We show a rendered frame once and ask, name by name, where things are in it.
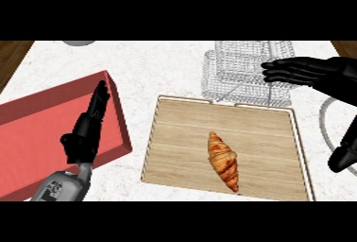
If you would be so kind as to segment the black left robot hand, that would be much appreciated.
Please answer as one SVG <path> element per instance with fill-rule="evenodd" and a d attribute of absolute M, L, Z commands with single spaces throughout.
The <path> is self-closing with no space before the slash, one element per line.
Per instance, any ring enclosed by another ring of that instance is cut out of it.
<path fill-rule="evenodd" d="M 106 81 L 101 80 L 92 94 L 89 109 L 78 117 L 73 132 L 61 138 L 70 164 L 92 163 L 95 160 L 109 97 Z"/>

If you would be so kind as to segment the golden brown croissant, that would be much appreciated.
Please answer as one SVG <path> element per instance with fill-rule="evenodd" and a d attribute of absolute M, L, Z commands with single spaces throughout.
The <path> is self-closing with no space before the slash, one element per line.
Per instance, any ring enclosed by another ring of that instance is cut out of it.
<path fill-rule="evenodd" d="M 226 145 L 219 135 L 211 131 L 208 138 L 210 163 L 220 179 L 230 190 L 239 192 L 239 162 L 238 153 Z"/>

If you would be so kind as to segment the red shallow box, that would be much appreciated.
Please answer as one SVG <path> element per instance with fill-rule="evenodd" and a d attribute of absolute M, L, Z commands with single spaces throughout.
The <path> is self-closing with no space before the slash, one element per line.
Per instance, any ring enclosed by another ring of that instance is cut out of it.
<path fill-rule="evenodd" d="M 30 198 L 56 171 L 75 172 L 61 137 L 73 132 L 99 82 L 111 98 L 93 162 L 102 166 L 133 150 L 115 82 L 101 71 L 0 105 L 0 201 Z"/>

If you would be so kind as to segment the pale wooden tray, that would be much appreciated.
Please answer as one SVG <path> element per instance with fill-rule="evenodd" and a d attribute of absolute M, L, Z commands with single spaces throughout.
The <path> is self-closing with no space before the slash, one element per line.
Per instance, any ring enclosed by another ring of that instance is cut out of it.
<path fill-rule="evenodd" d="M 294 110 L 160 96 L 140 180 L 255 199 L 313 201 Z"/>

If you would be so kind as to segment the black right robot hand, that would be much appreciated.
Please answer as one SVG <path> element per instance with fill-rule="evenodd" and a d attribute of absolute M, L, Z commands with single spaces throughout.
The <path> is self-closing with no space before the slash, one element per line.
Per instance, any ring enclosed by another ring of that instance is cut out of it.
<path fill-rule="evenodd" d="M 357 59 L 334 57 L 328 60 L 295 57 L 264 62 L 264 82 L 307 85 L 357 108 Z M 341 145 L 335 148 L 328 166 L 335 173 L 357 164 L 357 116 Z"/>

